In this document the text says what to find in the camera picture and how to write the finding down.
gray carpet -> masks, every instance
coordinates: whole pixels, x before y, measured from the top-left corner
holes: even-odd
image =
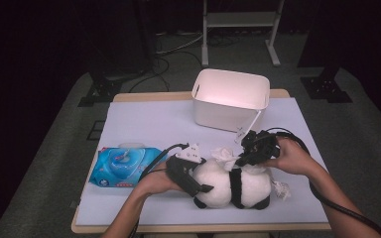
[[[336,81],[352,103],[311,100],[301,76],[315,76],[321,68],[297,68],[306,35],[278,35],[276,51],[282,63],[273,67],[266,51],[266,35],[229,38],[235,44],[209,48],[209,66],[268,77],[272,88],[286,88],[295,97],[305,116],[330,174],[370,219],[381,225],[381,114],[365,94],[359,81],[341,69]],[[180,46],[189,37],[163,36],[159,50]],[[200,58],[200,47],[184,51]],[[191,90],[201,67],[189,54],[164,57],[169,69],[162,74],[170,91]],[[156,60],[154,71],[167,64]],[[140,79],[124,83],[128,92]],[[53,127],[26,173],[0,221],[0,237],[98,237],[70,230],[97,141],[86,140],[97,120],[105,120],[108,103],[77,107],[91,85],[86,73],[78,79]],[[166,91],[159,77],[148,79],[133,92]],[[323,231],[286,231],[280,237],[332,237]]]

person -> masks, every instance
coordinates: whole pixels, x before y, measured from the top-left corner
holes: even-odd
[[[317,191],[327,199],[358,214],[361,211],[345,195],[330,174],[297,142],[278,137],[280,156],[268,160],[260,166],[272,167],[292,175],[306,176]],[[153,173],[147,174],[132,190],[122,208],[102,237],[128,237],[139,219],[146,199],[168,190],[182,190],[164,172],[166,163],[159,164]],[[322,204],[325,215],[335,237],[381,237],[362,222]]]

metal shelf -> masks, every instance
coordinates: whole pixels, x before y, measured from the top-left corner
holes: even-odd
[[[275,12],[208,13],[206,25],[220,27],[272,27]]]
[[[284,0],[278,1],[276,12],[208,13],[206,11],[207,0],[203,0],[202,66],[208,66],[207,29],[221,27],[272,27],[271,37],[265,41],[265,44],[273,65],[281,65],[274,49],[274,41],[284,6]]]

blue package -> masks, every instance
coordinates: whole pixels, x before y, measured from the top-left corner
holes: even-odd
[[[156,148],[105,148],[98,152],[89,181],[98,186],[133,187],[161,153]],[[166,158],[163,156],[158,164]]]

plastic bin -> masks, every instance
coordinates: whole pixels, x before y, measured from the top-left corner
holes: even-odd
[[[270,83],[264,76],[204,69],[191,92],[194,121],[201,126],[237,132],[260,112],[251,127],[259,131],[269,93]]]

